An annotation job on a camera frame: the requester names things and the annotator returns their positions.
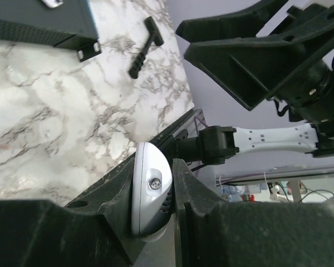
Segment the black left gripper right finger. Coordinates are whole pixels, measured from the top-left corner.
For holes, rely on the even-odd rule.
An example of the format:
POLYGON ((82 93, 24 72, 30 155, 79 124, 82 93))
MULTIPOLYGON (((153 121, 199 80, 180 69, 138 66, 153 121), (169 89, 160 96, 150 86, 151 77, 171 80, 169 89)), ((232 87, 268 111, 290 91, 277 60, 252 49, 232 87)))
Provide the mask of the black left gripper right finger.
POLYGON ((173 161, 177 266, 334 266, 334 206, 227 202, 173 161))

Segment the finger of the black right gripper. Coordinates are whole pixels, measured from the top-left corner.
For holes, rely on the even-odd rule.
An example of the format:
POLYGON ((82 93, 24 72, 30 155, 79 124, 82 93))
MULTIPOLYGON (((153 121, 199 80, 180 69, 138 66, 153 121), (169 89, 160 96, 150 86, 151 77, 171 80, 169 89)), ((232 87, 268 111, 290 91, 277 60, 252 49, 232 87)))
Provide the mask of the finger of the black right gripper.
POLYGON ((237 12, 187 19, 175 33, 189 43, 255 37, 286 3, 287 0, 262 0, 237 12))

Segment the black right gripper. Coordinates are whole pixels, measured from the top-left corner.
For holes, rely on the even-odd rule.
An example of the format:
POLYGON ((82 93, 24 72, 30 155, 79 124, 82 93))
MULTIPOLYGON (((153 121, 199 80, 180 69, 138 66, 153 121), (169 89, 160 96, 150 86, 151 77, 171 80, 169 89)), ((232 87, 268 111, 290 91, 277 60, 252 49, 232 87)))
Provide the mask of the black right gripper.
POLYGON ((280 34, 191 43, 184 58, 250 111, 265 98, 294 98, 329 72, 323 57, 334 49, 334 4, 312 4, 320 13, 280 34))

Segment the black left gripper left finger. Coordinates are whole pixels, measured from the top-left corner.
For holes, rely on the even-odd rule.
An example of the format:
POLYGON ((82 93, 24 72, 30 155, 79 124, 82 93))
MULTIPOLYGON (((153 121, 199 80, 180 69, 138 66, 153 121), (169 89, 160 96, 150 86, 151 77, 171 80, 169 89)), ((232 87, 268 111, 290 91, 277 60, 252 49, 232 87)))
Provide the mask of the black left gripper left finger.
POLYGON ((0 200, 0 266, 130 266, 144 248, 131 233, 134 160, 84 197, 0 200))

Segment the white remote control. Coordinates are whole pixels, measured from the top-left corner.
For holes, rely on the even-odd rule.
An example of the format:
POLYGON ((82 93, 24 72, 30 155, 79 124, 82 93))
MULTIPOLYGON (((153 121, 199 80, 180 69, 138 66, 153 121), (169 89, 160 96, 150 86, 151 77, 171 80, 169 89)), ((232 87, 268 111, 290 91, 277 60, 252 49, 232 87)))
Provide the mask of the white remote control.
POLYGON ((171 217, 173 176, 164 154, 141 142, 135 153, 131 199, 132 235, 144 242, 159 240, 171 217))

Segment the white battery compartment cover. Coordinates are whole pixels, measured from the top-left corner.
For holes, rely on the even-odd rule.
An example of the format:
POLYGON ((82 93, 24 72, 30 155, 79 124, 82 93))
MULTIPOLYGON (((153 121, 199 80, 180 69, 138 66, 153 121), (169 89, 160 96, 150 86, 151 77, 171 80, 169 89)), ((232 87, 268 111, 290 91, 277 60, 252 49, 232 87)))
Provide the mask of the white battery compartment cover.
POLYGON ((48 8, 54 9, 61 6, 64 0, 41 0, 48 8))

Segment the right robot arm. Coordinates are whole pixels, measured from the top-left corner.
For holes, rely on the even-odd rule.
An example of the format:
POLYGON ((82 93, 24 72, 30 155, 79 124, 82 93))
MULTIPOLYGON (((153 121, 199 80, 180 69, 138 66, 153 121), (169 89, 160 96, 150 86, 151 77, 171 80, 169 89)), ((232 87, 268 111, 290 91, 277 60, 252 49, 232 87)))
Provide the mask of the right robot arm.
POLYGON ((246 110, 281 102, 288 128, 211 126, 178 145, 185 161, 219 165, 237 154, 295 151, 334 156, 334 1, 291 6, 267 36, 259 31, 285 1, 259 1, 238 12, 184 20, 176 29, 189 42, 185 59, 246 110))

